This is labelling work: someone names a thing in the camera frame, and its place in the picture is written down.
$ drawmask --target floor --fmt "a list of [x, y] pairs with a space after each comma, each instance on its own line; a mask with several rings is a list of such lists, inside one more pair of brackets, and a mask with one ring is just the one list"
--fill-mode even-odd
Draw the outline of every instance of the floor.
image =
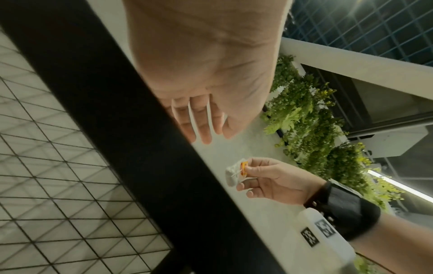
[[[90, 0], [126, 56], [120, 0]], [[7, 274], [138, 274], [169, 244], [119, 184], [49, 90], [0, 33], [0, 270]], [[256, 119], [232, 140], [193, 144], [228, 195], [290, 274], [322, 273], [293, 228], [301, 207], [249, 200], [224, 169], [240, 158], [287, 161]]]

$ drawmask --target orange clip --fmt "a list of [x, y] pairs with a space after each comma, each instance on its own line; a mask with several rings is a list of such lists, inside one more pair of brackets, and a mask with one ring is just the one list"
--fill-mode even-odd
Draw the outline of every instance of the orange clip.
[[247, 172], [245, 171], [245, 168], [248, 166], [248, 162], [242, 162], [240, 163], [240, 175], [243, 178], [247, 177]]

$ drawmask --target black wristband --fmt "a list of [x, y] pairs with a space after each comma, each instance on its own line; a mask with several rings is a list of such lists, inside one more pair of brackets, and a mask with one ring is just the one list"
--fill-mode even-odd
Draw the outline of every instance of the black wristband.
[[351, 241], [377, 223], [381, 210], [352, 189], [336, 183], [326, 182], [304, 206], [319, 211], [338, 233]]

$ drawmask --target skin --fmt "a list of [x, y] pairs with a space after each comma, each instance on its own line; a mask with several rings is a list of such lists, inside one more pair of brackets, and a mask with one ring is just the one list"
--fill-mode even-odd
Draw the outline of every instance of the skin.
[[[270, 158], [251, 158], [249, 179], [236, 186], [248, 198], [266, 198], [303, 205], [325, 180], [308, 171]], [[396, 274], [433, 271], [433, 232], [401, 218], [382, 214], [378, 223], [351, 243], [356, 252]]]
[[135, 65], [190, 142], [205, 144], [260, 113], [275, 72], [286, 0], [123, 0]]

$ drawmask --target tube light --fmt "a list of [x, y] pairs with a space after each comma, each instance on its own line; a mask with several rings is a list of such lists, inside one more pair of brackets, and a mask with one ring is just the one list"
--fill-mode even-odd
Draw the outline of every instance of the tube light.
[[412, 193], [412, 194], [414, 194], [414, 195], [416, 195], [416, 196], [418, 196], [418, 197], [420, 197], [420, 198], [422, 198], [422, 199], [424, 199], [426, 201], [429, 201], [430, 203], [433, 203], [433, 198], [430, 197], [430, 196], [428, 196], [428, 195], [425, 195], [424, 193], [421, 193], [421, 192], [419, 192], [419, 191], [417, 191], [417, 190], [415, 190], [415, 189], [413, 189], [411, 187], [405, 186], [405, 185], [403, 185], [403, 184], [401, 184], [401, 183], [399, 183], [399, 182], [397, 182], [397, 181], [395, 181], [395, 180], [393, 180], [391, 178], [388, 178], [388, 177], [386, 177], [386, 176], [384, 176], [384, 175], [382, 175], [380, 173], [377, 173], [377, 172], [375, 172], [373, 170], [369, 170], [368, 173], [370, 175], [373, 175], [373, 176], [377, 177], [377, 178], [381, 178], [381, 179], [387, 181], [388, 183], [390, 183], [392, 185], [395, 185], [396, 187], [401, 188], [401, 189], [403, 189], [403, 190], [405, 190], [405, 191], [407, 191], [409, 193]]

